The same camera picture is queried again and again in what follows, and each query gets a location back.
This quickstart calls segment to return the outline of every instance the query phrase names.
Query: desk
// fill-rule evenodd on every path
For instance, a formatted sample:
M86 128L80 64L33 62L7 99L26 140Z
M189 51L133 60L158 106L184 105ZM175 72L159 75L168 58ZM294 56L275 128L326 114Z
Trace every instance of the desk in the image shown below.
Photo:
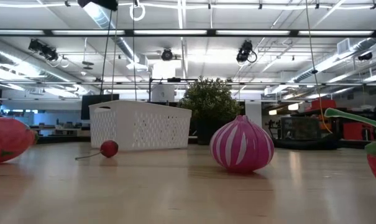
M81 131L81 128L32 128L31 130L37 131L53 131L55 135L73 135L77 136L77 132Z

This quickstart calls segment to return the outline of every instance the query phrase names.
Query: red radish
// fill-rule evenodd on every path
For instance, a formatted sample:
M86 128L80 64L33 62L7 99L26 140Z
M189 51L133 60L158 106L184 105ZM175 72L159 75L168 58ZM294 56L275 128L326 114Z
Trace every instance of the red radish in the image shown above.
M37 139L37 133L24 123L0 117L0 163L19 156Z
M110 158L116 155L118 151L119 151L119 145L115 141L107 140L102 143L101 150L99 151L99 153L96 153L90 156L77 157L75 159L78 160L78 159L89 158L89 157L96 156L98 154L102 154L103 156Z

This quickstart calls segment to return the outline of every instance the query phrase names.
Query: wooden table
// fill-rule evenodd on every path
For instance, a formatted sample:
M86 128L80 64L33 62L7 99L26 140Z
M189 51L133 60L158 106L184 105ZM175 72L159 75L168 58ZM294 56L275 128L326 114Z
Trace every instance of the wooden table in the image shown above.
M0 165L1 224L376 224L363 150L277 150L228 174L206 146L75 161L89 143L38 145Z

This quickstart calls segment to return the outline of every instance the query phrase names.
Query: cable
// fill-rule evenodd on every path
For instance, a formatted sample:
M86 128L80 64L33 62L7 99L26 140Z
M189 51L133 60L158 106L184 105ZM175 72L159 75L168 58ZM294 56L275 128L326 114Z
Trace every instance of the cable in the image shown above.
M132 11L132 16L135 18L135 8ZM132 30L135 30L135 20L132 20ZM135 71L135 37L132 37L132 51L134 55L132 58L134 59L134 90L135 90L135 100L137 101L137 75Z
M116 13L116 31L114 33L114 39L117 39L117 23L119 22L119 11ZM114 67L116 66L116 44L114 44L114 54L113 54L113 75L112 75L112 92L111 101L113 101L113 86L114 86Z
M319 83L318 83L318 78L316 76L316 73L318 72L314 66L314 57L313 57L313 49L312 49L312 36L311 36L311 25L310 25L310 15L308 12L308 0L305 0L305 8L306 8L306 21L308 22L308 32L309 32L309 37L310 37L310 49L311 49L311 59L312 59L312 66L313 66L313 75L314 75L314 80L316 83L316 89L319 94L319 105L320 105L320 114L322 116L322 122L324 127L327 129L329 133L332 133L330 129L327 127L326 122L324 122L324 114L323 114L323 107L322 107L322 96L320 95L320 89L319 89Z
M102 95L102 90L103 90L103 80L105 76L105 63L106 63L106 54L108 52L108 42L109 42L109 34L111 32L111 24L112 24L112 10L111 10L111 16L109 19L109 27L108 27L108 36L106 37L106 46L105 46L105 55L103 56L103 68L102 68L102 80L101 80L101 89L99 95Z
M257 59L258 59L258 56L257 56L257 54L256 54L254 51L251 52L251 55L252 55L252 54L255 55L255 59L254 59L254 61L250 61L249 59L247 59L247 61L250 62L250 63L254 63L254 62L256 62Z

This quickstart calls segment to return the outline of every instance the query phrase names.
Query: metal bar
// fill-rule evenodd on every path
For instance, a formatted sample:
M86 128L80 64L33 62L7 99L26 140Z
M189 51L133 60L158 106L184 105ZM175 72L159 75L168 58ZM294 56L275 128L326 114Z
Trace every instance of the metal bar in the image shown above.
M193 80L188 80L187 82L162 82L163 85L189 85L189 83L193 82ZM137 82L137 85L149 85L153 82ZM80 84L80 85L100 85L101 82L19 82L19 81L4 81L0 82L0 84L21 84L21 85L72 85L72 84ZM103 85L133 85L134 82L103 82ZM286 82L230 82L226 83L230 86L237 86L237 85L247 85L247 86L267 86L267 85L286 85L288 86L306 86L306 85L314 85L316 83L286 83ZM319 83L319 86L376 86L376 83Z
M81 101L81 98L0 98L1 101L4 100L14 100L14 101ZM301 103L308 100L238 100L238 101L250 101L250 102L264 102L264 103Z
M344 30L344 29L319 29L312 30L311 36L314 38L367 38L376 37L376 30ZM109 37L113 37L116 29L111 29ZM107 37L108 33L103 30L88 29L59 29L59 30L42 30L42 29L0 29L0 37ZM118 30L118 37L309 37L308 30L304 29L126 29Z

